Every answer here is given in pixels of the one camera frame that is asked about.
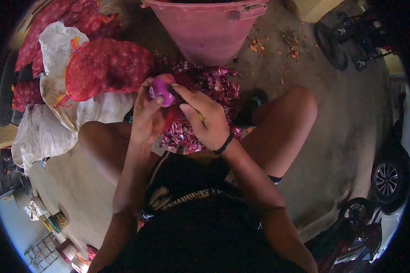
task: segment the shorts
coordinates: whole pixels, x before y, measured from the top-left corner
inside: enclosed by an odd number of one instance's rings
[[[280,180],[270,178],[275,184]],[[234,175],[220,157],[205,166],[187,156],[166,151],[152,168],[147,181],[142,212],[145,219],[182,203],[217,195],[244,203]]]

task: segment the black t-shirt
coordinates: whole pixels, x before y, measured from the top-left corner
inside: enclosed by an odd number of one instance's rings
[[[306,272],[280,258],[258,224],[228,197],[193,200],[148,221],[99,272]]]

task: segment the person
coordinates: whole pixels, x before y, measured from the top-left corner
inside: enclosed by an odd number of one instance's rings
[[[317,272],[273,183],[316,119],[311,92],[297,86],[267,103],[253,100],[256,128],[238,142],[220,104],[172,85],[194,134],[219,153],[205,165],[151,152],[164,123],[163,97],[149,99],[152,81],[138,92],[132,124],[92,121],[79,132],[82,150],[116,185],[112,219],[88,272]],[[137,232],[139,219],[148,221]]]

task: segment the pink bucket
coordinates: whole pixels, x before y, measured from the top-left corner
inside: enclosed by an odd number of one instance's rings
[[[166,3],[142,0],[150,6],[192,63],[217,66],[235,58],[268,0],[230,3]]]

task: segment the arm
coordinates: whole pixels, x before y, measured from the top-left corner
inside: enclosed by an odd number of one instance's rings
[[[190,121],[197,138],[211,150],[222,147],[230,134],[223,107],[201,92],[193,94],[176,84],[172,87],[188,103],[181,104],[180,108]],[[197,111],[202,114],[203,122]],[[243,196],[262,217],[263,233],[269,244],[282,258],[308,272],[316,273],[316,262],[299,240],[296,227],[284,207],[284,199],[267,174],[235,139],[226,147],[222,156],[237,178]]]
[[[146,96],[146,88],[151,83],[152,79],[143,83],[134,105],[131,139],[112,201],[111,223],[88,273],[96,273],[112,264],[137,233],[137,219],[144,204],[146,179],[152,168],[149,164],[150,150],[164,124],[162,114],[158,111],[164,100],[158,97],[149,101]]]
[[[112,204],[112,218],[102,246],[88,273],[95,273],[113,263],[120,251],[137,233],[137,219],[142,209],[146,178],[149,173],[150,145],[129,143],[125,168],[121,172]]]
[[[237,178],[243,196],[261,215],[263,233],[269,244],[283,258],[307,272],[317,272],[316,261],[299,239],[284,199],[263,170],[250,158],[237,140],[222,153]]]

